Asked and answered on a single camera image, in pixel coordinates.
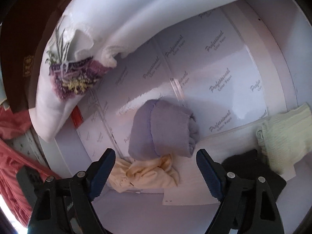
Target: white cloth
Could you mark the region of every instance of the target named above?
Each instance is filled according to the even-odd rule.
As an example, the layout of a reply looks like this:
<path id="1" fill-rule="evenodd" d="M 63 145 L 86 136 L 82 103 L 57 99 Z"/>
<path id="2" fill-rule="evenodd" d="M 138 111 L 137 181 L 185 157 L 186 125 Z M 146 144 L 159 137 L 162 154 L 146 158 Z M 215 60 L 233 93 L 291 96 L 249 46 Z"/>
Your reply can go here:
<path id="1" fill-rule="evenodd" d="M 312 115 L 307 104 L 263 122 L 256 136 L 274 172 L 284 171 L 312 151 Z"/>
<path id="2" fill-rule="evenodd" d="M 93 57 L 104 67 L 113 68 L 117 53 L 127 55 L 164 28 L 233 1 L 72 0 L 59 24 L 63 44 L 70 44 L 61 62 Z M 45 141 L 55 137 L 82 98 L 75 95 L 60 100 L 53 92 L 46 64 L 49 45 L 41 63 L 36 105 L 29 110 L 36 132 Z"/>
<path id="3" fill-rule="evenodd" d="M 135 161 L 132 164 L 117 158 L 108 180 L 117 192 L 125 192 L 133 188 L 176 187 L 179 174 L 172 168 L 170 155 L 148 161 Z"/>

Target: purple rolled cloth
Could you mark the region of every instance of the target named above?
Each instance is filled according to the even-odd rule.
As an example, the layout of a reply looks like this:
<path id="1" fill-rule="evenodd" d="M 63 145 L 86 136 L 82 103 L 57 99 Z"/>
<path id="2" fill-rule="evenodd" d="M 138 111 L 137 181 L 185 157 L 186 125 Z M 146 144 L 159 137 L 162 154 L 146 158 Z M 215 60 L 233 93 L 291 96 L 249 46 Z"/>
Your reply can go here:
<path id="1" fill-rule="evenodd" d="M 190 109 L 152 99 L 135 114 L 129 155 L 141 161 L 172 153 L 190 158 L 198 141 L 199 127 Z"/>

